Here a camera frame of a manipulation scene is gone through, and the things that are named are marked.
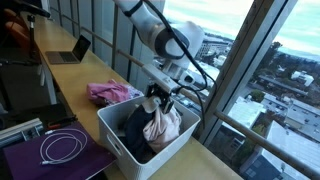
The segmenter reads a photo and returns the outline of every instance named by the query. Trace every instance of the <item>desk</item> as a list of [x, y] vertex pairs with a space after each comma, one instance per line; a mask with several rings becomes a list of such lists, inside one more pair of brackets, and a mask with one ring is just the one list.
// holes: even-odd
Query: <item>desk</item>
[[[51, 65], [45, 56], [46, 51], [71, 50], [76, 39], [52, 21], [36, 17], [35, 42], [42, 56], [46, 70], [48, 90], [54, 92], [52, 77], [56, 80], [72, 112], [93, 137], [99, 141], [98, 108], [86, 96], [86, 85], [91, 82], [103, 83], [109, 79], [127, 83], [95, 54], [88, 51], [81, 64]], [[116, 165], [105, 170], [109, 179], [125, 179]], [[227, 165], [220, 161], [194, 138], [186, 143], [150, 179], [241, 179]]]

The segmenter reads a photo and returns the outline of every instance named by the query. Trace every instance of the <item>pink fabric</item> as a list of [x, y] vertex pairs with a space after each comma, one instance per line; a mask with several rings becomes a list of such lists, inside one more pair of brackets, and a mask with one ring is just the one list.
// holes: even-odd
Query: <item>pink fabric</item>
[[126, 85], [109, 80], [105, 84], [89, 83], [87, 96], [95, 104], [115, 104], [130, 99], [130, 93]]
[[181, 117], [175, 107], [167, 114], [158, 107], [154, 119], [144, 127], [143, 135], [149, 146], [159, 153], [179, 136], [180, 123]]

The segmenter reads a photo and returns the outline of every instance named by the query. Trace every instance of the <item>laundry basket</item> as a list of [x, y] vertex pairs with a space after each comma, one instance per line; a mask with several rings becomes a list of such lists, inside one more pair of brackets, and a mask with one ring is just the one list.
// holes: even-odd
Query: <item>laundry basket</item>
[[190, 138], [200, 118], [177, 101], [174, 106], [181, 113], [180, 136], [145, 164], [141, 164], [122, 144], [116, 133], [130, 113], [146, 98], [138, 97], [98, 111], [100, 141], [116, 157], [116, 163], [127, 179], [147, 179], [166, 163]]

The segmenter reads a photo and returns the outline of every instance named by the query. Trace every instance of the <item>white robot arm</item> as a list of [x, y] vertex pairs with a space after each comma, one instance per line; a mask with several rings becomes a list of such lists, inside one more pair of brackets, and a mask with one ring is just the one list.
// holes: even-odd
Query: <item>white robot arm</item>
[[[186, 69], [190, 64], [172, 32], [168, 31], [160, 18], [155, 17], [145, 6], [143, 0], [114, 0], [121, 11], [132, 21], [141, 41], [154, 53], [166, 59], [163, 69], [168, 76], [180, 82], [193, 83]], [[196, 55], [204, 39], [203, 30], [192, 22], [171, 24], [174, 33], [187, 47], [192, 57]]]

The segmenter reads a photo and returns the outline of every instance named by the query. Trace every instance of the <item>purple mat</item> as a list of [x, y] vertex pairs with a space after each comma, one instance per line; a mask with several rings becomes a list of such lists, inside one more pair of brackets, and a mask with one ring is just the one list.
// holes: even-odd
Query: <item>purple mat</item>
[[[115, 156], [108, 150], [98, 145], [84, 130], [79, 122], [75, 122], [66, 128], [75, 128], [87, 135], [87, 145], [83, 151], [73, 160], [55, 165], [40, 165], [40, 146], [48, 135], [16, 144], [4, 149], [11, 174], [14, 179], [86, 179], [103, 170], [115, 161]], [[68, 131], [84, 142], [83, 135], [74, 131]], [[61, 136], [55, 136], [45, 143], [48, 144]], [[63, 157], [72, 151], [75, 141], [63, 139], [50, 147], [49, 155], [53, 158]]]

